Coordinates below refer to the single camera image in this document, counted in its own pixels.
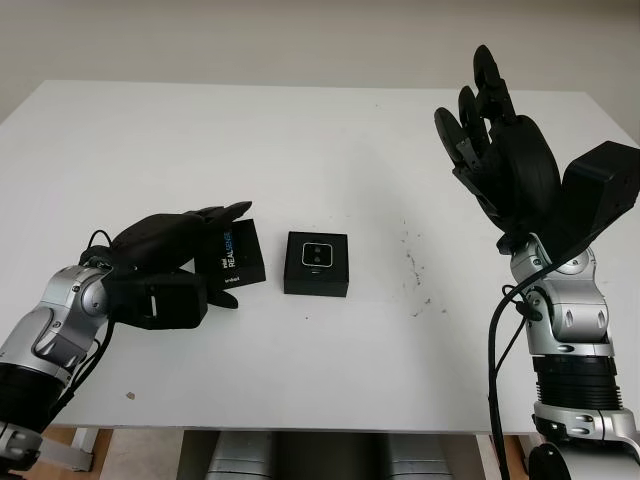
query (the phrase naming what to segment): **table surface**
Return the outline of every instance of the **table surface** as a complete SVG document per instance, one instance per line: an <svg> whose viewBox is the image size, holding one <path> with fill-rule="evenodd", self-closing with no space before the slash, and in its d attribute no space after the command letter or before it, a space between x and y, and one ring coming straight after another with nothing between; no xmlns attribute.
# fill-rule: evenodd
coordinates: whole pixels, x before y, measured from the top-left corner
<svg viewBox="0 0 640 480"><path fill-rule="evenodd" d="M585 94L514 92L561 171L632 140ZM118 325L59 424L486 432L486 340L511 283L500 232L451 175L433 112L454 90L45 82L0 126L0 337L90 233L253 200L267 281L196 330ZM346 299L282 293L287 232L347 233ZM637 411L640 209L594 244L625 406ZM498 345L518 323L505 315ZM533 430L519 339L506 432Z"/></svg>

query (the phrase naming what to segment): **robotic hand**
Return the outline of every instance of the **robotic hand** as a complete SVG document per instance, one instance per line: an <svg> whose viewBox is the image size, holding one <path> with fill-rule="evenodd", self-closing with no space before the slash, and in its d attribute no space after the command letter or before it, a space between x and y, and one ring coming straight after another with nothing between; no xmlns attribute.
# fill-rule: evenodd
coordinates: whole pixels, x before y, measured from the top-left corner
<svg viewBox="0 0 640 480"><path fill-rule="evenodd" d="M148 330L196 328L207 303L238 307L205 276L180 267L250 206L152 215L113 242L107 236L108 247L89 242L78 265L51 278L40 303L0 347L0 475L35 463L40 434L100 361L116 322ZM105 323L100 343L95 337ZM93 342L98 348L87 358Z"/></svg>
<svg viewBox="0 0 640 480"><path fill-rule="evenodd" d="M633 207L640 191L640 152L605 142L574 160L561 182L542 133L533 120L516 115L484 45L473 67L478 95L469 87L460 92L461 124L444 108L435 112L435 123L453 174L504 232L498 249L511 255L519 282L500 302L489 328L489 404L502 478L509 479L509 471L496 379L509 347L496 366L495 333L516 296L523 299L517 302L521 328L527 327L538 374L533 419L548 441L531 452L531 479L640 478L640 435L615 382L609 314L588 248Z"/></svg>

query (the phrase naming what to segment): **small black box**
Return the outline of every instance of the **small black box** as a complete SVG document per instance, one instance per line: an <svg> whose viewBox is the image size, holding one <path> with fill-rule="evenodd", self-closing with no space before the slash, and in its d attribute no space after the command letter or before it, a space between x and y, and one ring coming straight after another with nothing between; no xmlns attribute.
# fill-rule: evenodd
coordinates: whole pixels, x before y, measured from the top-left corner
<svg viewBox="0 0 640 480"><path fill-rule="evenodd" d="M207 275L214 288L264 282L264 262L253 220L233 222L229 230L211 234L195 257L196 273Z"/></svg>
<svg viewBox="0 0 640 480"><path fill-rule="evenodd" d="M349 288L347 236L289 232L284 293L346 297Z"/></svg>

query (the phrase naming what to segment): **wire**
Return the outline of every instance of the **wire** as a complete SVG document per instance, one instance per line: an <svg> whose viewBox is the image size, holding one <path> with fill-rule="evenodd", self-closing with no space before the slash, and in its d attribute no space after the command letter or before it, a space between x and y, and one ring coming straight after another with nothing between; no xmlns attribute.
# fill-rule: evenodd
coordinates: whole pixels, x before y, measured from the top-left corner
<svg viewBox="0 0 640 480"><path fill-rule="evenodd" d="M560 260L551 265L539 270L533 275L529 276L518 285L513 287L510 291L506 292L505 296L500 300L498 306L493 312L491 317L491 323L489 324L489 341L488 341L488 354L489 354L489 416L491 418L491 434L493 436L493 444L496 449L496 456L498 457L498 464L500 466L500 476L502 480L509 480L509 467L507 466L507 454L504 446L504 437L502 435L502 423L500 421L500 407L498 403L498 369L496 368L496 332L498 330L498 323L500 317L504 312L507 305L513 301L516 295L523 295L524 289L538 281L545 275L553 272L558 267L575 257L575 253L567 253Z"/></svg>
<svg viewBox="0 0 640 480"><path fill-rule="evenodd" d="M96 355L98 354L98 350L100 350L100 348L102 348L102 344L100 343L100 340L98 340L97 338L94 338L93 342L98 346L98 348L96 349L95 352L93 352L93 354L91 354L91 356L89 358L87 358L84 362L82 362L80 364L80 366L78 366L78 369L76 370L76 373L73 375L73 379L71 380L71 385L76 383L76 381L77 381L78 377L80 376L80 374L82 373L82 371L86 368L86 366L89 364L89 362L92 362L93 359L96 358Z"/></svg>
<svg viewBox="0 0 640 480"><path fill-rule="evenodd" d="M111 342L115 324L116 322L112 319L109 319L107 321L107 331L104 335L104 339L102 340L102 345L100 345L100 348L96 350L94 354L95 356L91 363L88 363L87 360L86 363L88 366L86 367L86 369L84 369L82 372L78 372L77 378L74 378L72 380L72 382L69 384L69 388L65 390L58 401L53 405L53 407L51 407L51 411L49 412L49 422L52 422L58 415L58 413L60 413L60 410L62 410L71 401L71 399L75 396L76 390L80 387L80 385L84 383L87 377L91 375L91 372L93 372L93 370L96 368L96 366L100 362L100 359L104 355L104 352L107 350L109 343Z"/></svg>
<svg viewBox="0 0 640 480"><path fill-rule="evenodd" d="M89 244L87 245L87 248L90 248L91 245L93 245L93 241L95 240L96 235L98 235L99 233L104 235L104 237L107 239L107 243L109 244L109 246L111 246L111 237L109 237L109 234L102 229L98 229L91 234L91 238L89 238Z"/></svg>
<svg viewBox="0 0 640 480"><path fill-rule="evenodd" d="M503 285L502 286L502 295L505 296L505 297L507 296L507 293L509 293L509 292L507 292L507 288L509 290L513 290L516 287L514 287L513 285ZM523 302L527 301L526 297L524 296L524 293L520 293L520 298L522 298ZM518 302L516 302L515 300L512 299L511 303L518 303Z"/></svg>
<svg viewBox="0 0 640 480"><path fill-rule="evenodd" d="M509 341L509 344L507 345L507 348L504 349L504 353L500 357L500 360L498 360L498 365L496 366L496 375L500 371L500 367L502 366L502 362L504 362L504 359L507 358L507 355L509 355L509 352L511 351L511 347L513 347L513 344L516 343L516 340L520 336L520 333L522 332L522 329L524 328L526 323L527 323L527 318L526 317L522 317L522 320L520 321L520 325L518 326L518 329L516 330L516 333L513 334L513 337L511 337L511 340Z"/></svg>

